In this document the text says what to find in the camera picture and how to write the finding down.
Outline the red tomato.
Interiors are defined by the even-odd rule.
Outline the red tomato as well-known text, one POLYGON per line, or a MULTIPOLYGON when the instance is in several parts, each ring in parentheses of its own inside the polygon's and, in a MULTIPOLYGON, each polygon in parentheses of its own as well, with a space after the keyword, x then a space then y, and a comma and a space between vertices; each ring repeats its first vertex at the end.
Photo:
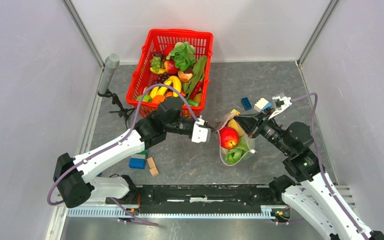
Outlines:
POLYGON ((220 146, 224 149, 235 148, 240 141, 240 137, 235 129, 225 126, 219 131, 220 146))

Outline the clear zip top bag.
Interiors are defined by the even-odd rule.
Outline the clear zip top bag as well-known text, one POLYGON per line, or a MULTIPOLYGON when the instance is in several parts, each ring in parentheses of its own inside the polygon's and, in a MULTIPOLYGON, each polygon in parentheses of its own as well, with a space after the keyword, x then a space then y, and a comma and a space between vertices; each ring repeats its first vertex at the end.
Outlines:
POLYGON ((220 159, 228 167, 235 166, 256 153, 255 140, 250 138, 239 125, 239 122, 235 120, 239 113, 233 109, 215 121, 220 159))

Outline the green romaine lettuce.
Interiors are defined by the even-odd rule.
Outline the green romaine lettuce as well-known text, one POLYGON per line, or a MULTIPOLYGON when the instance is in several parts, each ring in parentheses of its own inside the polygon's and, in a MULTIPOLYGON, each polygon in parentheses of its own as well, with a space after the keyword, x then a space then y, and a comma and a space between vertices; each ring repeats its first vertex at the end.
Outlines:
POLYGON ((227 166, 234 166, 242 160, 249 159, 255 153, 255 140, 243 136, 240 138, 237 146, 225 153, 224 163, 227 166))

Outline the orange fruit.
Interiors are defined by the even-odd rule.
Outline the orange fruit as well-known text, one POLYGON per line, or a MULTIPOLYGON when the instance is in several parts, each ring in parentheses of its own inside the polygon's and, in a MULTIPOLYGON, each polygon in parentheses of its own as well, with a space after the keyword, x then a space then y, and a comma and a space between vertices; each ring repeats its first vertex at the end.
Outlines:
POLYGON ((159 104, 162 103, 166 99, 165 95, 156 95, 152 98, 151 103, 153 104, 159 104))

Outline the yellow lemon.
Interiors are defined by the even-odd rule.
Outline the yellow lemon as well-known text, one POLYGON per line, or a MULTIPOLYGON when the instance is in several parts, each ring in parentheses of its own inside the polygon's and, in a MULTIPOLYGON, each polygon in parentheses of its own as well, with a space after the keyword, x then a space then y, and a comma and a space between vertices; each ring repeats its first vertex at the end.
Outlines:
POLYGON ((244 130, 242 129, 242 127, 238 124, 238 122, 236 120, 234 120, 233 118, 229 120, 228 124, 227 124, 228 127, 230 128, 233 128, 234 130, 236 130, 237 134, 239 135, 239 137, 242 137, 243 134, 244 134, 244 130))

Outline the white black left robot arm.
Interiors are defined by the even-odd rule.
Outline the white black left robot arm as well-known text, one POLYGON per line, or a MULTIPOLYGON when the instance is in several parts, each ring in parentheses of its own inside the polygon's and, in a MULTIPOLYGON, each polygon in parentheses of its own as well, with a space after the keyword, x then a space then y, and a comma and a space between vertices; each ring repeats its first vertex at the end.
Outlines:
POLYGON ((54 184, 47 196, 48 204, 65 204, 71 209, 93 196, 133 203, 137 190, 128 177, 120 177, 121 182, 109 178, 100 181, 97 175, 119 161, 163 142, 167 133, 188 136, 193 143, 208 142, 212 127, 196 116, 183 116, 183 104, 179 97, 168 97, 119 137, 83 154, 60 155, 53 174, 54 184))

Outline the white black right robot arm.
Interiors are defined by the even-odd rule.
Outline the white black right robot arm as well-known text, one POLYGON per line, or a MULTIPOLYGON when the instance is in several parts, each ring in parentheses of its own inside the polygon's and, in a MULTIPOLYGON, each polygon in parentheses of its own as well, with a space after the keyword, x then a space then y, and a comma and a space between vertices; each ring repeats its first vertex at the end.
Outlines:
POLYGON ((336 189, 310 149, 310 127, 296 121, 283 129, 269 114, 265 110, 234 117, 247 136, 262 136, 286 156, 282 163, 289 175, 269 183, 269 199, 292 207, 325 240, 384 240, 384 234, 365 224, 336 189))

